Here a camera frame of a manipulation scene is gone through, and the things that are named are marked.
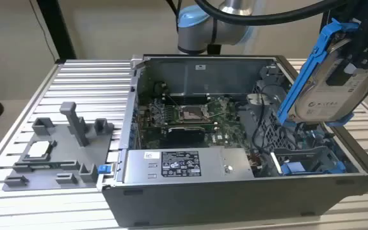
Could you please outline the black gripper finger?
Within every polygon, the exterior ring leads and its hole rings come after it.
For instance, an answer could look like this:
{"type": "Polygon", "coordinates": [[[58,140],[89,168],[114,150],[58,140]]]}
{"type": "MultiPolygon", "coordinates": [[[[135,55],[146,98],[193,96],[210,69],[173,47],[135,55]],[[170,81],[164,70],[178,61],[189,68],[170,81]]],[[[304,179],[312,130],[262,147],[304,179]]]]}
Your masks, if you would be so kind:
{"type": "Polygon", "coordinates": [[[342,49],[342,61],[325,81],[328,86],[342,86],[350,78],[353,69],[356,69],[356,67],[352,67],[350,65],[354,64],[356,59],[362,52],[364,40],[365,30],[360,28],[352,35],[352,41],[349,42],[348,47],[342,49]]]}

